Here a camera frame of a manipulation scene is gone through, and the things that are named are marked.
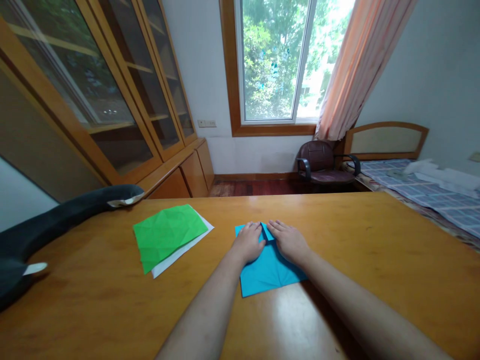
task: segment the hand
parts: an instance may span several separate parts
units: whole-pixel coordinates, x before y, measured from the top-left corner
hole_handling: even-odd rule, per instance
[[[243,265],[256,260],[265,247],[265,240],[259,242],[262,226],[259,222],[249,222],[240,230],[230,251],[238,256]]]
[[[304,236],[293,226],[285,225],[280,220],[272,220],[266,225],[268,230],[276,238],[278,250],[285,259],[300,265],[305,262],[311,252]]]

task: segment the wooden table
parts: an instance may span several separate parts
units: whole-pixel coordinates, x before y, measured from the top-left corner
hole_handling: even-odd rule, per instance
[[[132,225],[191,204],[215,229],[157,279]],[[144,200],[103,213],[35,254],[47,272],[0,314],[3,359],[152,359],[235,236],[281,219],[456,359],[480,358],[480,255],[386,193]],[[224,359],[361,359],[309,281],[242,298]]]

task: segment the window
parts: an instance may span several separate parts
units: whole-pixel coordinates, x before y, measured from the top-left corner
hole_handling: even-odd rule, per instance
[[[241,125],[316,123],[355,0],[232,1]]]

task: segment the black plush toy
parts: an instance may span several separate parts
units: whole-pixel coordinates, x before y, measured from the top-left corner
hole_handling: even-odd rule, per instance
[[[54,207],[0,233],[0,311],[32,284],[25,274],[27,259],[52,240],[92,216],[138,202],[144,191],[136,185],[95,190]]]

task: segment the glass pane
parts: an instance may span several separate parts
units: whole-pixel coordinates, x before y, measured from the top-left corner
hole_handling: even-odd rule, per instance
[[[136,89],[164,150],[180,138],[131,0],[100,1]]]
[[[243,0],[245,119],[292,117],[308,0]]]
[[[318,0],[297,117],[317,118],[339,56],[355,0]]]
[[[158,0],[143,0],[143,6],[145,7],[148,23],[150,24],[151,32],[155,39],[161,64],[167,78],[168,88],[173,96],[173,103],[175,104],[183,133],[188,137],[194,133],[194,126],[187,110],[187,102],[185,101],[184,91],[179,80],[179,71],[167,35],[162,9],[160,8]]]
[[[120,175],[153,157],[74,0],[1,0],[0,11]]]

